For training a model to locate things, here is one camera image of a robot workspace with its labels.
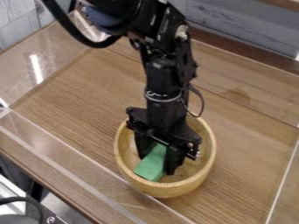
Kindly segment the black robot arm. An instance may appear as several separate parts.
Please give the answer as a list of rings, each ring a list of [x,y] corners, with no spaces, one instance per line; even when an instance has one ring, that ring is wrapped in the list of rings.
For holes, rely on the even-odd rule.
[[[165,0],[80,0],[90,23],[112,36],[128,37],[145,72],[144,108],[128,108],[127,127],[144,158],[165,146],[163,171],[172,175],[195,159],[201,137],[187,124],[191,84],[199,64],[192,57],[191,27]]]

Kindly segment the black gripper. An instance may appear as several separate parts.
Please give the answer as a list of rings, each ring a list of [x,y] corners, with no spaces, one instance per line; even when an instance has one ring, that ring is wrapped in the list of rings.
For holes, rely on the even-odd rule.
[[[127,127],[135,132],[135,146],[143,159],[156,144],[165,146],[164,170],[173,175],[185,158],[195,159],[201,137],[187,124],[189,94],[175,99],[148,99],[145,108],[129,107]]]

